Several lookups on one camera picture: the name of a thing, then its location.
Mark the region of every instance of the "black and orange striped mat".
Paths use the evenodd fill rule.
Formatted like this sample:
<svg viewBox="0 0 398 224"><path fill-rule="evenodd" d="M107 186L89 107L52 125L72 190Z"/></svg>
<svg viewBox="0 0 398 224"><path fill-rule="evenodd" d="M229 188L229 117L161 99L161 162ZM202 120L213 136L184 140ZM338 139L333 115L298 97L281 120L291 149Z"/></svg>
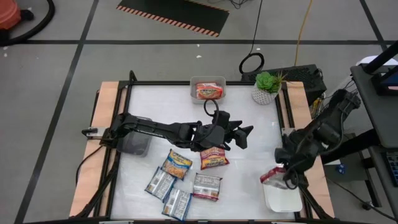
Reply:
<svg viewBox="0 0 398 224"><path fill-rule="evenodd" d="M187 0L122 0L117 9L218 37L229 12Z"/></svg>

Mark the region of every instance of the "clear plastic container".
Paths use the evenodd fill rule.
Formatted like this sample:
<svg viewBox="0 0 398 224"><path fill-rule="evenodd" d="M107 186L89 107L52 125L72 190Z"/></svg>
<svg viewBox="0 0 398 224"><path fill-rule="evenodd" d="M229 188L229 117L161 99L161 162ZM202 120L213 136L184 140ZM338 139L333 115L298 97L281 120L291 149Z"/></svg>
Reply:
<svg viewBox="0 0 398 224"><path fill-rule="evenodd" d="M191 98L194 104L204 104L205 100L197 99L197 83L217 83L217 85L223 88L223 95L220 99L216 100L218 104L221 104L226 95L226 80L224 77L192 77L190 82Z"/></svg>

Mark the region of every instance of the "green plant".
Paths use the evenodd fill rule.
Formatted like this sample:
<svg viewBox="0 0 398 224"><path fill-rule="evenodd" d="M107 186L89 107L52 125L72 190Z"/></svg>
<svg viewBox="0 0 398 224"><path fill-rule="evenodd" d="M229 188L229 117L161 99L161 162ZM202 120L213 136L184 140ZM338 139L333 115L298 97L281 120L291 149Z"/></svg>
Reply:
<svg viewBox="0 0 398 224"><path fill-rule="evenodd" d="M260 90L265 90L269 93L277 93L279 91L280 85L284 80L285 75L279 72L276 75L271 75L268 72L262 72L257 75L256 83Z"/></svg>

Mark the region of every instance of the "white table surface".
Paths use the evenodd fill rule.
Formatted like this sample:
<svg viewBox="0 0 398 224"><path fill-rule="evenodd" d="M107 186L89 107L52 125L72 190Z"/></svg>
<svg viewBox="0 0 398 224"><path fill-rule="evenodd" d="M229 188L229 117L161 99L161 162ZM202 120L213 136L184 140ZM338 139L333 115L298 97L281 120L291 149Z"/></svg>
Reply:
<svg viewBox="0 0 398 224"><path fill-rule="evenodd" d="M184 181L177 180L174 187L192 192L195 174L222 177L217 202L192 198L187 219L294 219L293 213L276 213L266 207L260 176L276 165L274 151L280 147L281 137L275 103L258 105L251 98L252 86L227 86L226 98L220 110L231 114L231 120L242 120L241 126L253 125L248 137L248 148L241 149L232 141L226 157L230 164L200 170L199 152L177 148L165 139L152 138L146 157L122 154L114 195L111 218L165 219L163 203L145 192L156 168L165 161L169 149L191 159L193 165ZM134 86L129 113L151 118L161 123L202 121L211 123L203 105L194 105L189 86ZM208 103L208 111L215 109Z"/></svg>

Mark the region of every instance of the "snack bag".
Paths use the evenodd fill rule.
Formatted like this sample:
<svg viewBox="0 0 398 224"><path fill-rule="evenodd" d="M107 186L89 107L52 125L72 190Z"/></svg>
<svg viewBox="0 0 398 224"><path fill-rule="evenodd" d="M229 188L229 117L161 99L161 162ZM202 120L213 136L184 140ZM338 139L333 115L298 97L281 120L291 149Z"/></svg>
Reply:
<svg viewBox="0 0 398 224"><path fill-rule="evenodd" d="M199 100L216 100L223 95L223 87L217 83L198 83L197 99Z"/></svg>
<svg viewBox="0 0 398 224"><path fill-rule="evenodd" d="M229 161L225 157L224 149L220 149L217 147L211 147L200 152L200 160L201 170L229 164Z"/></svg>
<svg viewBox="0 0 398 224"><path fill-rule="evenodd" d="M220 194L220 183L222 178L198 174L193 183L193 196L198 198L218 200Z"/></svg>
<svg viewBox="0 0 398 224"><path fill-rule="evenodd" d="M162 170L179 179L184 179L185 174L192 166L192 161L170 149L170 153L163 163Z"/></svg>
<svg viewBox="0 0 398 224"><path fill-rule="evenodd" d="M145 191L164 202L164 199L170 193L176 180L176 177L162 171L162 169L158 167Z"/></svg>
<svg viewBox="0 0 398 224"><path fill-rule="evenodd" d="M271 185L279 189L288 189L286 187L285 181L283 180L286 170L283 167L275 167L263 174L260 177L260 182L262 184Z"/></svg>
<svg viewBox="0 0 398 224"><path fill-rule="evenodd" d="M163 208L163 215L183 221L188 213L192 194L173 188Z"/></svg>

